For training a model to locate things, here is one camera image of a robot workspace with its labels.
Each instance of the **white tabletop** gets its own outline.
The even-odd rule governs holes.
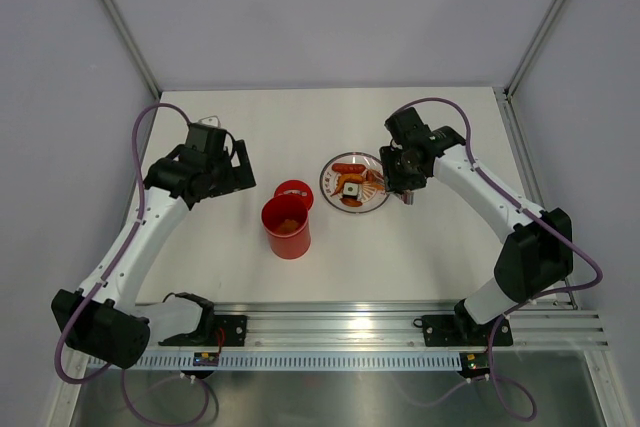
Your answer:
[[[453,191],[430,179],[415,204],[391,198],[369,214],[330,206],[319,191],[321,169],[342,152],[379,157],[388,145],[384,121],[411,100],[441,96],[458,102],[473,129],[476,156],[522,191],[502,118],[490,88],[390,88],[165,92],[193,121],[218,115],[246,141],[257,187],[197,204],[176,228],[151,268],[139,302],[186,291],[214,302],[458,300],[492,275],[501,245],[484,221]],[[458,114],[446,105],[418,107],[432,129]],[[144,171],[184,142],[182,119],[156,117]],[[260,211],[288,179],[313,189],[311,248],[300,259],[276,257]]]

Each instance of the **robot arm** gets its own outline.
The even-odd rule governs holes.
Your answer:
[[[193,206],[255,186],[244,141],[225,149],[226,130],[189,124],[184,144],[149,168],[144,180],[146,209],[142,220],[131,218],[94,271],[75,292],[60,290],[51,307],[62,330],[73,312],[97,283],[102,284],[74,324],[69,347],[122,368],[131,367],[147,345],[176,336],[207,337],[213,324],[213,304],[192,294],[177,294],[166,302],[135,305],[142,283],[164,242]],[[231,159],[238,156],[239,165]],[[120,250],[134,223],[140,227],[132,243],[106,281],[103,269]]]
[[[414,108],[401,110],[385,123],[395,146],[382,147],[385,188],[407,199],[407,192],[435,177],[457,192],[489,224],[503,244],[494,277],[455,309],[463,336],[527,301],[573,270],[571,251],[531,218],[506,201],[476,171],[480,167],[504,191],[538,218],[571,238],[571,221],[560,209],[546,212],[491,174],[477,159],[472,165],[465,139],[450,127],[432,131]]]

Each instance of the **red cup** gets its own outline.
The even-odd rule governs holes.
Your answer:
[[[293,232],[280,233],[281,226],[287,220],[297,222],[298,227]],[[267,231],[271,250],[278,257],[297,259],[309,250],[311,245],[309,210],[301,195],[281,194],[269,200],[262,208],[262,224]]]

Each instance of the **glass plate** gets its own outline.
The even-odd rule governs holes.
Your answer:
[[[371,212],[389,197],[382,164],[363,152],[347,152],[327,162],[320,174],[320,191],[327,202],[349,214]]]

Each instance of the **metal frame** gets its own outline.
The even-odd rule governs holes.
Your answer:
[[[555,21],[558,18],[558,15],[560,14],[560,12],[562,11],[562,8],[565,5],[566,1],[567,0],[553,0],[551,2],[551,5],[547,9],[547,12],[543,17],[542,22],[536,29],[536,33],[533,35],[533,38],[531,39],[531,42],[529,43],[527,50],[525,51],[522,59],[520,60],[518,67],[516,68],[515,72],[513,73],[513,76],[511,77],[511,79],[509,80],[509,83],[507,84],[506,92],[509,100],[511,100],[516,90],[518,90],[518,86],[522,82],[522,79],[524,78],[526,73],[529,71],[531,64],[535,60],[536,54],[544,44],[547,36],[549,35],[549,32],[551,31],[551,28],[555,24]]]
[[[107,14],[107,17],[113,24],[116,29],[116,32],[120,39],[122,40],[125,49],[131,56],[131,60],[133,61],[136,69],[138,70],[140,76],[144,84],[146,85],[149,92],[155,100],[160,99],[161,91],[160,87],[158,87],[158,82],[156,81],[151,69],[149,68],[149,64],[145,60],[140,48],[136,44],[127,23],[124,20],[124,17],[120,13],[120,9],[116,4],[115,0],[98,0]]]
[[[160,88],[115,1],[99,1],[130,53],[145,85],[154,98],[159,99]],[[540,205],[544,205],[542,189],[536,178],[517,109],[514,108],[513,95],[566,1],[553,0],[507,88],[494,89],[517,168],[523,180],[525,194]],[[150,130],[145,136],[145,146]],[[223,360],[226,362],[223,368],[273,370],[273,362],[280,362],[281,367],[284,362],[285,370],[308,368],[305,365],[288,363],[295,362],[293,359],[297,358],[311,359],[311,362],[320,359],[320,362],[329,362],[328,368],[334,370],[371,368],[358,364],[354,359],[373,359],[374,364],[386,359],[390,362],[383,365],[383,369],[386,370],[431,370],[436,365],[434,362],[437,363],[437,360],[433,359],[454,359],[461,351],[482,351],[481,348],[424,347],[421,332],[412,326],[413,319],[426,312],[451,312],[452,309],[453,303],[448,302],[218,304],[216,310],[220,314],[243,313],[249,318],[246,346],[225,348],[223,357],[227,360]],[[496,350],[584,352],[607,425],[634,425],[629,404],[619,384],[608,350],[608,341],[600,317],[595,311],[578,309],[573,296],[560,295],[557,300],[541,299],[537,304],[527,306],[511,316],[514,346]],[[188,362],[195,351],[197,350],[175,347],[149,349],[145,353],[147,360],[143,359],[138,367],[146,370],[166,370],[167,365],[171,364],[169,366],[175,368],[176,365]],[[88,367],[100,365],[96,359],[89,359],[75,351],[67,351],[66,358],[66,370],[78,377],[85,375]],[[341,363],[343,359],[351,359],[353,363]],[[402,362],[402,359],[412,365],[406,367],[391,364]],[[426,364],[415,364],[420,362],[420,359]],[[453,363],[448,364],[445,361],[442,368],[457,370],[455,361],[451,362]],[[312,367],[314,370],[322,370],[326,365]],[[80,386],[59,383],[57,401],[50,413],[48,425],[69,425],[79,391]]]

